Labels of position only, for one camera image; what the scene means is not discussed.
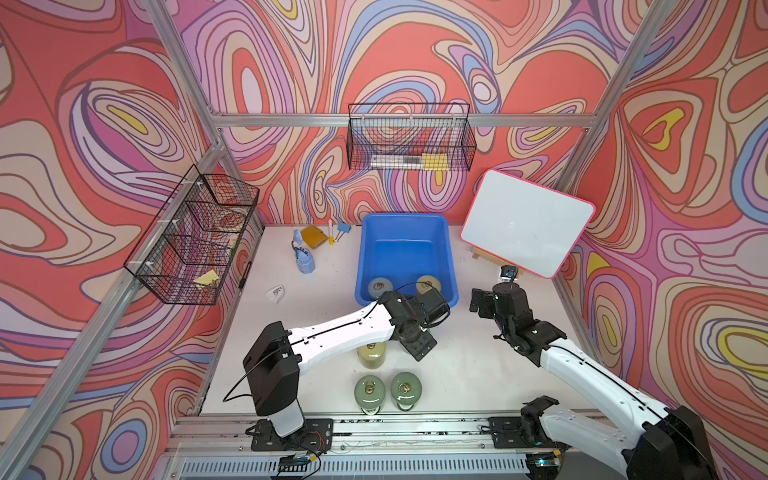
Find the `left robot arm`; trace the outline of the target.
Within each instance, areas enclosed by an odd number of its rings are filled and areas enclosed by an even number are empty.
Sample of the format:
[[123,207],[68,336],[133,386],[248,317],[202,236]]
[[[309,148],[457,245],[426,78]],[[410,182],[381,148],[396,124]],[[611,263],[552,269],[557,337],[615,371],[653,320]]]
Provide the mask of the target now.
[[386,291],[365,307],[324,323],[288,329],[268,324],[243,358],[244,375],[261,418],[246,430],[254,451],[280,451],[317,440],[331,445],[333,421],[308,421],[298,400],[303,374],[337,355],[373,343],[396,341],[417,361],[436,345],[431,329],[450,315],[442,294]]

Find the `blue plastic basket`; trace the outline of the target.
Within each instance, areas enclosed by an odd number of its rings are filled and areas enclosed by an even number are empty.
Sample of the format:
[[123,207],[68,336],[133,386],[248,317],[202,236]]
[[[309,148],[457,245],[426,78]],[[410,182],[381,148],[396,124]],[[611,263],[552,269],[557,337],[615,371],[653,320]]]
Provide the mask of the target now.
[[451,307],[458,304],[447,219],[439,214],[366,216],[361,226],[355,300],[362,306],[375,300],[374,280],[414,295],[424,276],[439,282],[441,294]]

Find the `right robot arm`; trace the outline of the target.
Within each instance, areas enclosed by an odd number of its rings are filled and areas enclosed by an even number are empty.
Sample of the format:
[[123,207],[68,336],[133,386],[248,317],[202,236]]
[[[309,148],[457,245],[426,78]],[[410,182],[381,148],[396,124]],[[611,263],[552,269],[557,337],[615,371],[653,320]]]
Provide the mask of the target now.
[[497,339],[556,376],[595,406],[609,425],[542,395],[520,411],[517,435],[530,446],[565,444],[627,479],[715,479],[702,419],[641,392],[584,353],[566,334],[535,318],[515,282],[475,288],[469,309],[497,325]]

